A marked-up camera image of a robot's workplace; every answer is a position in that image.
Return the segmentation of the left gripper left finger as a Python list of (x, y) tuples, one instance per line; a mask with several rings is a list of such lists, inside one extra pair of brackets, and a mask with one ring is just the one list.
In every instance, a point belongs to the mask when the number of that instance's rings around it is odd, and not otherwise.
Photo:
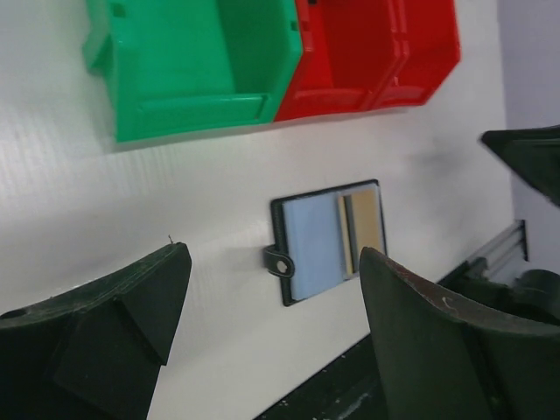
[(4, 419), (145, 419), (191, 274), (182, 242), (1, 317)]

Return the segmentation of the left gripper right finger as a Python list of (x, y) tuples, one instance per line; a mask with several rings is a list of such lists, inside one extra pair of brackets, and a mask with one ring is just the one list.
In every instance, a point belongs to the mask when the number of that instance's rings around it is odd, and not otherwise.
[(388, 416), (558, 418), (559, 299), (542, 281), (446, 287), (363, 249), (360, 284)]

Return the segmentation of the gold card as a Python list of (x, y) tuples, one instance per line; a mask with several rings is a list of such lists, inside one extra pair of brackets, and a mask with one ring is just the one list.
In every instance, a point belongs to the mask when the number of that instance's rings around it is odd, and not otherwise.
[(343, 192), (338, 197), (339, 224), (346, 279), (359, 274), (364, 248), (386, 253), (382, 205), (377, 185)]

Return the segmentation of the black leather card holder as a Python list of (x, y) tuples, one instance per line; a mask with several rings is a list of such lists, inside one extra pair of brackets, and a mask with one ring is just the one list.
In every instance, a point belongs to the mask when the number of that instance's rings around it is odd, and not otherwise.
[(270, 215), (274, 243), (262, 250), (263, 265), (279, 279), (282, 303), (289, 307), (343, 284), (344, 253), (338, 197), (354, 189), (377, 185), (381, 202), (386, 255), (388, 253), (379, 181), (340, 185), (273, 199)]

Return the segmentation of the green plastic bin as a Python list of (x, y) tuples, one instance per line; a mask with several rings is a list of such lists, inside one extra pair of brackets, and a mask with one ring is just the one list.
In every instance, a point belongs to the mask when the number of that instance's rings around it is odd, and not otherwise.
[(87, 70), (120, 142), (272, 123), (303, 54), (292, 1), (89, 1)]

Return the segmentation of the red plastic bin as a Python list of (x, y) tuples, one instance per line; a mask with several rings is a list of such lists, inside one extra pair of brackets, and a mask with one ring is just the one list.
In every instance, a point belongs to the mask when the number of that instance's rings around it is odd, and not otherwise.
[(401, 1), (296, 1), (303, 54), (275, 120), (363, 112), (406, 62)]
[(396, 69), (373, 109), (418, 107), (438, 90), (461, 57), (452, 0), (393, 1), (398, 52)]

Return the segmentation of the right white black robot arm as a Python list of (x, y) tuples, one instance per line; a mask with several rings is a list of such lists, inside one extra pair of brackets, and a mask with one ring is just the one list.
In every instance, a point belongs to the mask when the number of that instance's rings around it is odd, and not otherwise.
[(489, 130), (480, 142), (522, 181), (559, 207), (559, 126)]

